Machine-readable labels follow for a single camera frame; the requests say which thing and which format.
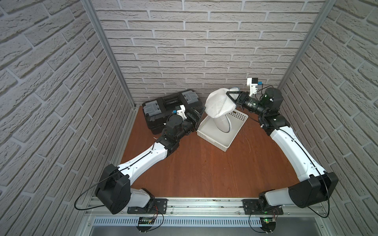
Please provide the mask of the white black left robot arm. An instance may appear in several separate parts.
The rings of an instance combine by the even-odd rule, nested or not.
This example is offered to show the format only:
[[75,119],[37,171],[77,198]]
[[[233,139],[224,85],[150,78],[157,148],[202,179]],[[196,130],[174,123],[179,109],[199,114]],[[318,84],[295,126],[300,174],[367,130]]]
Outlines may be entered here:
[[191,90],[147,102],[143,108],[148,118],[161,118],[161,136],[143,153],[128,162],[103,170],[95,195],[105,207],[117,214],[124,208],[150,213],[155,209],[155,197],[146,189],[133,189],[132,184],[149,168],[164,160],[179,147],[180,140],[198,130],[202,115],[221,118],[236,108],[240,90],[218,89],[202,104]]

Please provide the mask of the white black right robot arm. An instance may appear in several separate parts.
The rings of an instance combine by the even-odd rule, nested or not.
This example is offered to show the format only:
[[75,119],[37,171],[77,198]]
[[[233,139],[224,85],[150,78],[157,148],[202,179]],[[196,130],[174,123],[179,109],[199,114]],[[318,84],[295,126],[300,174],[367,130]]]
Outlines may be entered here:
[[270,210],[282,205],[310,207],[329,202],[339,179],[334,172],[326,171],[295,136],[290,123],[280,114],[283,96],[276,88],[267,88],[257,100],[241,91],[235,103],[258,116],[261,128],[281,148],[297,174],[299,183],[259,195],[257,208]]

